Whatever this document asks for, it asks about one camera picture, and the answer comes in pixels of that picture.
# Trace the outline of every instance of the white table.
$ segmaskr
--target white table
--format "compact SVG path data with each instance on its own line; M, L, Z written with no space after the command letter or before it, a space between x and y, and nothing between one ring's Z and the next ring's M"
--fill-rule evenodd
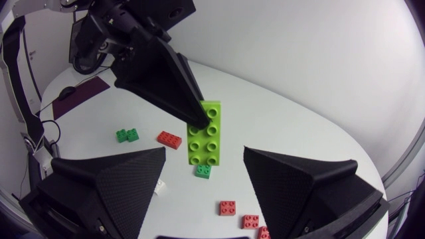
M358 176L384 192L369 156L334 123L245 80L194 62L190 66L205 100L220 100L222 104L220 166L212 168L209 180L195 177L195 166L188 164L186 123L131 92L115 88L116 77L111 70L99 74L110 89L57 120L62 130L58 145L64 159L162 147L155 139L163 130L182 137L178 150L167 147L167 160L160 176L167 188L152 197L139 238L256 238L257 230L240 229L244 214L259 214L260 226L265 226L242 161L244 145L324 161L355 159L359 163ZM65 86L73 86L85 77L72 68L65 70L45 90L41 108ZM41 119L52 119L51 106L41 112ZM45 127L46 137L56 139L55 126ZM140 139L118 143L115 132L131 128L137 129ZM219 216L220 200L235 200L236 216ZM387 224L385 214L367 238L385 238Z

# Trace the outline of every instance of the white lego piece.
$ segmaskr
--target white lego piece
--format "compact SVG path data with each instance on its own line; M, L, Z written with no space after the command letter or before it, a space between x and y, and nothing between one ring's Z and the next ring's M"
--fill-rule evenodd
M163 189L165 187L165 183L161 180L158 179L158 182L155 186L155 190L153 191L156 195L159 194L160 190Z

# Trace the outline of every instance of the small red lego brick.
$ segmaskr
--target small red lego brick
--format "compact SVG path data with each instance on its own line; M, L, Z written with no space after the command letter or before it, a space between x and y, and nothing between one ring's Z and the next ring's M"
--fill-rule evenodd
M267 226L262 226L258 229L258 237L257 239L271 239L270 234L268 233Z
M162 131L158 137L158 142L168 146L172 147L173 149L178 149L181 144L181 138L177 137L176 135L172 135L170 133L167 133L165 131Z
M220 202L220 216L234 216L236 214L235 201L221 201Z
M245 215L242 219L242 229L257 229L259 219L258 215Z

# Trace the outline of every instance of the green lego brick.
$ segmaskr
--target green lego brick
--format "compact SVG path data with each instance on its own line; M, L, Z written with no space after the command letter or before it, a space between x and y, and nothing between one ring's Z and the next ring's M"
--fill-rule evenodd
M127 133L125 129L116 132L118 142L122 143L127 140Z
M127 137L129 142L133 142L139 139L139 135L137 134L137 131L135 129L127 131Z
M187 125L187 151L190 165L220 164L220 102L201 101L210 124L204 129Z
M210 165L198 165L197 166L197 172L195 173L196 177L201 177L204 179L210 178L212 167Z

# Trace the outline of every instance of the toy brick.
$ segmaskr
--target toy brick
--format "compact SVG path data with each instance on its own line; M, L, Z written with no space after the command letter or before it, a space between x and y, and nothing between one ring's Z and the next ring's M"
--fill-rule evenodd
M190 165L220 165L220 102L201 101L210 124L204 129L187 125Z
M234 216L236 214L235 201L221 201L220 202L220 216Z
M267 226L262 226L258 229L257 239L271 239Z
M127 140L127 132L125 129L121 129L116 132L118 142L122 143Z
M245 215L242 219L242 229L257 229L259 219L258 215Z
M137 131L135 129L131 129L127 131L127 137L129 142L139 139L139 135L137 134Z
M181 144L181 138L176 136L176 135L172 135L170 133L167 133L165 131L162 131L158 137L157 137L158 142L168 146L168 147L172 147L173 149L178 149L180 144Z
M159 192L161 191L161 189L163 189L165 187L165 183L161 180L158 179L157 184L155 185L155 190L153 190L153 192L158 195Z
M198 165L197 172L195 173L196 177L201 177L204 179L209 179L211 174L210 165Z

